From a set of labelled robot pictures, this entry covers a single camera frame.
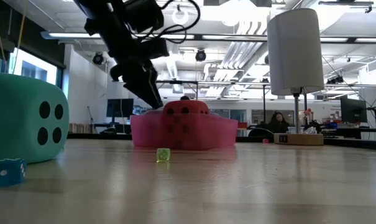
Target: white wall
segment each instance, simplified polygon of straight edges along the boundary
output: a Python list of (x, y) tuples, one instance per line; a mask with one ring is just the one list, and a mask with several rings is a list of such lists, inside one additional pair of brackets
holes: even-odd
[(70, 123), (90, 124), (87, 106), (95, 123), (106, 122), (108, 76), (97, 66), (65, 47), (63, 92), (68, 98)]

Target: computer monitor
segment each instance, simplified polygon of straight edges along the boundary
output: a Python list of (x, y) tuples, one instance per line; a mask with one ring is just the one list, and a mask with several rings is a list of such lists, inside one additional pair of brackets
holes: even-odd
[(364, 100), (341, 99), (342, 122), (367, 122), (367, 108)]
[(114, 123), (114, 118), (129, 118), (133, 107), (134, 99), (108, 99), (106, 116), (112, 118), (112, 123)]

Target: small green die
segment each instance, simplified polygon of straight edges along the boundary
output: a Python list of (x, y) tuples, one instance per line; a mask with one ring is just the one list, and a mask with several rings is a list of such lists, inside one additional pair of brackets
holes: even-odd
[(157, 162), (169, 161), (171, 156), (170, 149), (157, 149)]

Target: desk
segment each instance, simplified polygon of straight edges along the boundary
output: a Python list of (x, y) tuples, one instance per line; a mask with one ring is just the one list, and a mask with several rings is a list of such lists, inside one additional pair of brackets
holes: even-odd
[(323, 129), (322, 133), (325, 136), (344, 136), (345, 138), (362, 139), (362, 133), (376, 133), (374, 128), (337, 128), (337, 129)]
[(0, 223), (376, 224), (376, 151), (237, 143), (217, 151), (66, 141), (0, 187)]
[(103, 123), (103, 124), (94, 124), (94, 128), (110, 128), (113, 127), (113, 124)]

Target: pink plastic bin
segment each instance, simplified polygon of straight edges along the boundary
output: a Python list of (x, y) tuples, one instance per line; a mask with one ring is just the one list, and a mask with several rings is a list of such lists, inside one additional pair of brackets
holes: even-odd
[(145, 114), (131, 116), (137, 147), (202, 150), (233, 146), (237, 121), (210, 114)]

